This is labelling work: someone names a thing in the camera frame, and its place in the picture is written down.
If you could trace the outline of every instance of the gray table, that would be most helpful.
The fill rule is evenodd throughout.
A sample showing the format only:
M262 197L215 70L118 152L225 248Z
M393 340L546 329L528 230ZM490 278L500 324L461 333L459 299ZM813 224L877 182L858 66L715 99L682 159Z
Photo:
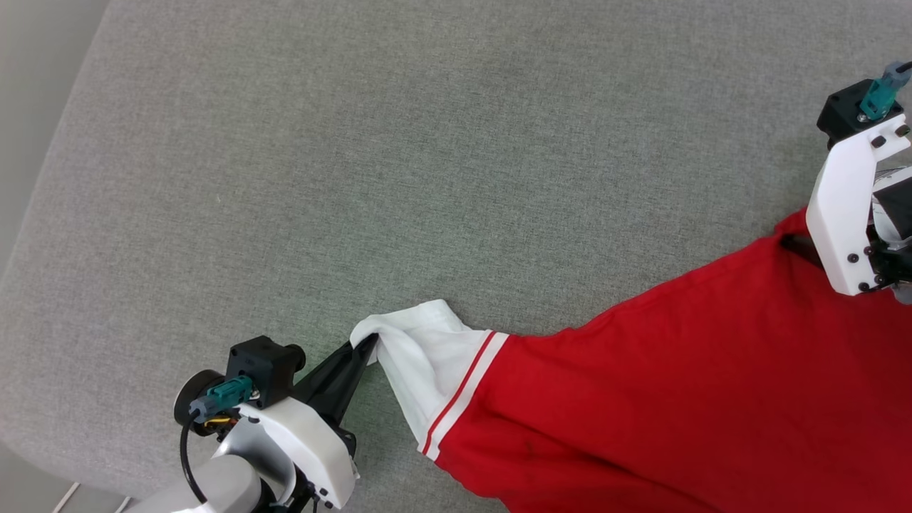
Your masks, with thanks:
M328 355L447 299L548 333L800 207L825 96L907 52L905 0L113 0L0 288L0 436L145 497L171 401L266 334ZM382 371L351 511L488 511ZM192 446L197 462L210 442Z

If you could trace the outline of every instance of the red fabric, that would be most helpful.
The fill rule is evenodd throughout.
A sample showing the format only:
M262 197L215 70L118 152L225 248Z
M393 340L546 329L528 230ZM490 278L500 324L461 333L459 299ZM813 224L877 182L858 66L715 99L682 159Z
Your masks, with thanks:
M912 511L912 308L776 236L512 336L437 464L514 512Z

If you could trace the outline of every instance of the red stripe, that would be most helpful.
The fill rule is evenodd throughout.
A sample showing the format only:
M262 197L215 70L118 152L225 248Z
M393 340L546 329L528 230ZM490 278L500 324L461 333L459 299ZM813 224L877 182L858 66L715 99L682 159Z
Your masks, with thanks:
M484 340L482 348L479 349L477 353L475 353L475 359L472 360L472 365L469 366L469 370L465 373L465 376L462 377L462 382L460 383L459 388L456 389L456 393L453 395L452 399L450 399L450 402L447 403L446 408L443 408L443 411L440 412L440 415L437 415L437 419L434 420L434 423L430 425L430 429L428 430L428 440L424 443L424 448L421 449L421 453L423 455L428 455L428 449L430 449L430 435L434 432L434 429L437 428L437 424L440 424L440 420L443 419L443 415L446 415L450 408L452 408L453 404L456 403L456 400L462 393L462 389L465 388L465 383L469 382L469 376L471 376L472 371L475 370L475 365L477 365L478 360L482 358L484 350L488 347L488 342L494 338L495 334L497 334L497 332L492 331L491 334L488 335L488 338Z

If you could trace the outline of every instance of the black cable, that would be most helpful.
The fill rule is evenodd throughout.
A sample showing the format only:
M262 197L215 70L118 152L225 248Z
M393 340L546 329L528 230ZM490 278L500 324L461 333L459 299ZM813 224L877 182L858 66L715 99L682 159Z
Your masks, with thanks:
M200 416L200 411L193 410L190 414L190 419L184 423L183 429L181 429L181 468L183 469L183 476L187 478L187 484L190 485L190 490L200 500L200 504L205 504L209 499L200 490L200 486L196 484L196 479L193 478L193 471L190 470L190 460L187 457L187 435L190 434L190 426L193 425L198 416Z

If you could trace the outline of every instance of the teal connector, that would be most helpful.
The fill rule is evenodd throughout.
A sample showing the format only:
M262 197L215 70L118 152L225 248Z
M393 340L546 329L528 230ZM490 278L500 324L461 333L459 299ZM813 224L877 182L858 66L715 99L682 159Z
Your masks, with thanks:
M196 422L201 424L215 415L250 401L254 395L254 382L247 376L238 376L213 386L203 397L190 403L190 412L199 411Z
M912 78L912 68L901 62L894 62L884 69L884 76L875 79L861 100L861 111L871 121L882 120L893 108L896 93Z

